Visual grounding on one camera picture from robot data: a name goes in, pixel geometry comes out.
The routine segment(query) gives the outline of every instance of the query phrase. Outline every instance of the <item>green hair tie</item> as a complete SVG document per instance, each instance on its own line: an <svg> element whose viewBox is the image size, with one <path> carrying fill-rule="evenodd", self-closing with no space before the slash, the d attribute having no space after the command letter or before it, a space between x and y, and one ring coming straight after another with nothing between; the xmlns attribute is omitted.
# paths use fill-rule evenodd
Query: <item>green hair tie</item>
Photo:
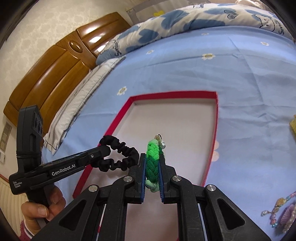
<svg viewBox="0 0 296 241"><path fill-rule="evenodd" d="M162 149L165 144L162 141L161 135L156 135L155 138L148 142L146 152L146 181L145 185L151 192L159 191L159 175L158 162L159 154L163 154Z"/></svg>

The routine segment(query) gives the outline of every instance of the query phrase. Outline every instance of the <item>human hand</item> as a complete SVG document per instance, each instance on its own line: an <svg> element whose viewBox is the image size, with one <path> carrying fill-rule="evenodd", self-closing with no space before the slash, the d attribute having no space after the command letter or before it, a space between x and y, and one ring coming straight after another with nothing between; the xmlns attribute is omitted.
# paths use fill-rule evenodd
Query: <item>human hand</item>
<svg viewBox="0 0 296 241"><path fill-rule="evenodd" d="M66 205L66 200L61 190L56 186L54 186L50 193L50 201L52 204L49 208L34 202L22 204L21 210L25 217L27 228L32 234L37 234L41 229L36 218L46 218L48 221L51 221Z"/></svg>

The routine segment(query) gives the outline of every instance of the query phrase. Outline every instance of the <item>wooden headboard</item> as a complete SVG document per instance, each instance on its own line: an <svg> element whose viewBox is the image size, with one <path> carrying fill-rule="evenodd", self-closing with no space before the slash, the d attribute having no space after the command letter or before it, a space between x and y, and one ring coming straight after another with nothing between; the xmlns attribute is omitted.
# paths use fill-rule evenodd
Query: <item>wooden headboard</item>
<svg viewBox="0 0 296 241"><path fill-rule="evenodd" d="M92 70L104 45L130 25L117 13L108 14L51 46L12 92L4 114L17 126L20 108L38 105L45 135L67 97Z"/></svg>

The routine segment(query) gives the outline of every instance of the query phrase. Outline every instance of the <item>silver bolt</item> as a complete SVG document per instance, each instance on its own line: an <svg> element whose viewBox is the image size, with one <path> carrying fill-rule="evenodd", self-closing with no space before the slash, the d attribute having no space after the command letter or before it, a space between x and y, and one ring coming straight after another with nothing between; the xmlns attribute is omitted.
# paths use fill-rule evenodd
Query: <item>silver bolt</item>
<svg viewBox="0 0 296 241"><path fill-rule="evenodd" d="M96 185L91 185L90 187L89 187L89 191L90 192L96 192L98 190L98 187L96 186Z"/></svg>
<svg viewBox="0 0 296 241"><path fill-rule="evenodd" d="M173 181L175 181L175 182L180 182L182 180L182 178L180 176L177 176L177 175L173 176L172 178L173 178Z"/></svg>
<svg viewBox="0 0 296 241"><path fill-rule="evenodd" d="M131 182L131 181L133 180L133 178L132 178L131 176L125 176L125 177L123 178L123 180L124 180L125 182L129 183L129 182Z"/></svg>
<svg viewBox="0 0 296 241"><path fill-rule="evenodd" d="M210 184L210 185L207 186L207 189L208 189L210 192L213 192L213 191L216 190L216 187L215 187L214 185Z"/></svg>

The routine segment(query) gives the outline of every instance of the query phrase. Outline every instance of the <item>blue bed sheet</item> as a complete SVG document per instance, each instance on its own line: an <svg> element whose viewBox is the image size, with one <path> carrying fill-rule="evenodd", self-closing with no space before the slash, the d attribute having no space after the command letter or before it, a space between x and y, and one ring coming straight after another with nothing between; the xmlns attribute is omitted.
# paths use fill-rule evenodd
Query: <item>blue bed sheet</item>
<svg viewBox="0 0 296 241"><path fill-rule="evenodd" d="M117 95L124 86L125 94ZM295 89L296 47L287 38L241 26L174 35L128 53L83 107L56 154L43 149L43 158L95 147L132 95L217 91L220 157L212 162L207 183L217 185L277 241L282 234L260 214L296 191L296 142L289 129ZM59 182L67 202L80 175Z"/></svg>

